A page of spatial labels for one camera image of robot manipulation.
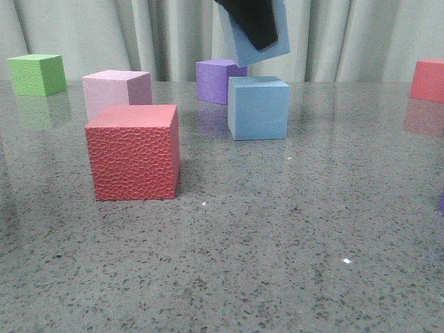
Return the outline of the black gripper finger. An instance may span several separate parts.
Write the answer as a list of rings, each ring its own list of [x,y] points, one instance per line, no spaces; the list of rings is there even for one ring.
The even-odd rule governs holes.
[[[216,1],[240,25],[251,44],[261,51],[278,41],[273,12],[269,0],[221,0]]]

